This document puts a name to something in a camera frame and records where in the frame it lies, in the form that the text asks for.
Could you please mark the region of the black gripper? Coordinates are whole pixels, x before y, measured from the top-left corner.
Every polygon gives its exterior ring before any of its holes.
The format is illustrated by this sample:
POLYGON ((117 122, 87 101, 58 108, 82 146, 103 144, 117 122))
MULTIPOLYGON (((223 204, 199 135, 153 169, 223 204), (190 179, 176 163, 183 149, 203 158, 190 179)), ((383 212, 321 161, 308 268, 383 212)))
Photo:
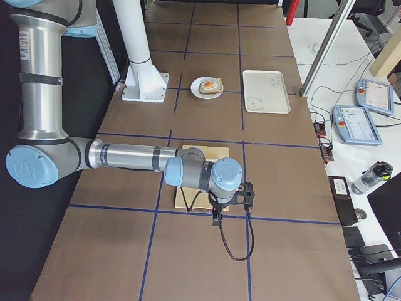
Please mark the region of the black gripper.
POLYGON ((232 197, 232 205, 252 208, 254 204, 254 189, 250 182, 241 183, 232 197))

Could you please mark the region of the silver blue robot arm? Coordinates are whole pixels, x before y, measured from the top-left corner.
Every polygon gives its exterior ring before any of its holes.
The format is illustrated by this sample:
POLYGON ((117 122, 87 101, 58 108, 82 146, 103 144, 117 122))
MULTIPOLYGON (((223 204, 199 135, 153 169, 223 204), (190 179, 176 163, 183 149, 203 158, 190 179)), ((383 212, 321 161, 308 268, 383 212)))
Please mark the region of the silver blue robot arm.
POLYGON ((207 161, 189 149, 104 143, 70 137, 62 125, 62 36, 94 37, 95 1, 10 1, 19 28, 23 127, 19 145, 6 156, 9 175, 20 185, 42 188, 76 171, 114 167, 163 172, 167 184, 209 195, 214 212, 253 205, 250 182, 234 159, 207 161))

